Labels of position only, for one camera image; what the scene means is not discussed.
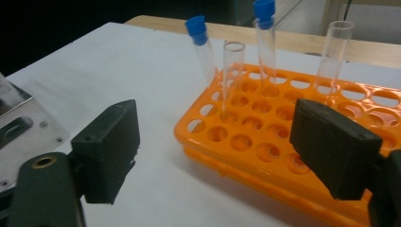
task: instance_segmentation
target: test tube rack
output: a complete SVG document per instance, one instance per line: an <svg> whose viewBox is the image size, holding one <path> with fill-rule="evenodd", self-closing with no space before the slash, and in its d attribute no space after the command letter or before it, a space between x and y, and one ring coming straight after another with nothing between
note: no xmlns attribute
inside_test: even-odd
<svg viewBox="0 0 401 227"><path fill-rule="evenodd" d="M229 113L221 117L215 79L174 129L184 153L330 224L369 225L372 194L366 190L361 201L333 199L289 142L295 101L312 97L315 76L277 70L270 93L262 91L259 80L259 66L245 64L239 89L229 94ZM380 153L388 156L401 148L400 98L397 89L338 80L330 106L380 136Z"/></svg>

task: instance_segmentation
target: test tube with blue cap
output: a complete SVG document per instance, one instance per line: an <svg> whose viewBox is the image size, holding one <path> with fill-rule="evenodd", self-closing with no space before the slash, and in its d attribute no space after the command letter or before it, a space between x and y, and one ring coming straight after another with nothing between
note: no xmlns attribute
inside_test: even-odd
<svg viewBox="0 0 401 227"><path fill-rule="evenodd" d="M187 20L185 26L197 51L201 70L206 78L207 84L210 86L215 76L218 75L218 68L215 65L212 45L210 45L207 36L204 16L196 16Z"/></svg>
<svg viewBox="0 0 401 227"><path fill-rule="evenodd" d="M274 0L256 0L253 2L254 21L259 53L262 94L275 96L276 59L274 38Z"/></svg>

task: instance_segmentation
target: table surface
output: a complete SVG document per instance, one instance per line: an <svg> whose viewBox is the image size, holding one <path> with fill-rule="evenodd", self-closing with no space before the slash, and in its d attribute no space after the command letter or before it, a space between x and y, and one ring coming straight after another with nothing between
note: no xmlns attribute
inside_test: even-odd
<svg viewBox="0 0 401 227"><path fill-rule="evenodd" d="M141 135L136 165L113 206L82 199L88 226L326 226L185 157L173 129L206 86L196 52L190 38L178 34L184 33L183 21L140 16L129 22L135 23L138 26L104 25L8 77L55 116L71 138L110 105L136 100ZM156 26L139 27L148 24ZM211 39L216 56L222 56L224 37L237 34L248 43L245 61L257 64L250 28L208 26L214 27L210 32L216 38ZM162 31L169 27L173 32ZM283 35L288 36L287 49L300 48L289 33L278 32L277 39ZM307 37L309 45L298 52L316 52L313 48L319 45L312 41L323 41L299 37ZM278 67L287 70L313 74L319 60L277 51ZM398 83L398 88L401 80L394 78L400 72L355 62L343 66L345 76L374 82L389 79L387 84ZM71 151L67 142L57 151Z"/></svg>
<svg viewBox="0 0 401 227"><path fill-rule="evenodd" d="M126 24L186 34L184 20L154 16L137 16ZM208 35L221 40L235 40L256 44L255 30L251 27L226 26L207 23ZM276 31L276 47L298 53L320 54L323 36ZM401 69L401 45L352 40L347 48L348 61Z"/></svg>

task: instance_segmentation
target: wooden surface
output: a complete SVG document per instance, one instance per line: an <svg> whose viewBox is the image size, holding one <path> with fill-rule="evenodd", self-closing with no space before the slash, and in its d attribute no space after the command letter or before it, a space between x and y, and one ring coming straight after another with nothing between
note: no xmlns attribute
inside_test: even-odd
<svg viewBox="0 0 401 227"><path fill-rule="evenodd" d="M132 18L126 24L187 34L183 23L184 20L143 15ZM208 23L207 29L210 38L256 44L255 30L251 27ZM320 54L324 39L323 36L276 31L276 47L292 52ZM347 60L401 69L401 45L353 40L347 48Z"/></svg>

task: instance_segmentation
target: floor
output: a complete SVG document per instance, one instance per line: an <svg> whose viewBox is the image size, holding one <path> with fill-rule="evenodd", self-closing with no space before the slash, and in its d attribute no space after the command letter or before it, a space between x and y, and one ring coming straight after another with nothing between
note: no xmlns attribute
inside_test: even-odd
<svg viewBox="0 0 401 227"><path fill-rule="evenodd" d="M325 4L324 0L276 0L276 30L325 35L321 29ZM351 4L347 20L356 24L354 40L401 44L401 1L399 6Z"/></svg>

